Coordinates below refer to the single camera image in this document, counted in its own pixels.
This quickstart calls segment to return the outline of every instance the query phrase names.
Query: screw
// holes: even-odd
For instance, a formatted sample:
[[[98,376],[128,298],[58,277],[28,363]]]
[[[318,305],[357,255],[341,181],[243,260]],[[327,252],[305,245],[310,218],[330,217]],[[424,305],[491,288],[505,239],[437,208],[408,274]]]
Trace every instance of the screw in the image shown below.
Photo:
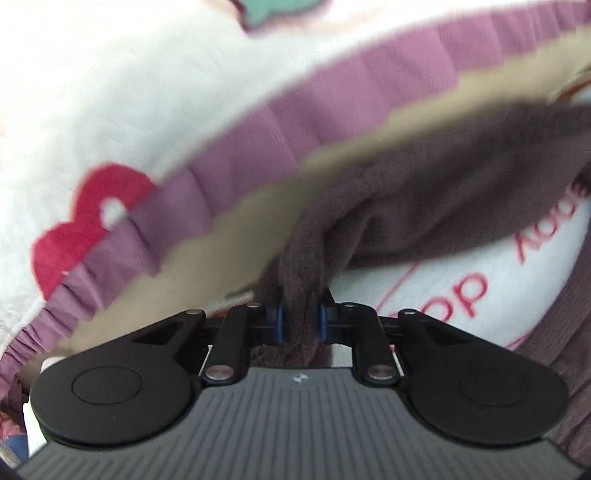
[[[368,368],[368,376],[372,380],[392,380],[396,376],[396,374],[396,369],[389,365],[372,365]]]
[[[210,380],[228,380],[234,376],[234,369],[229,365],[212,365],[205,370]]]

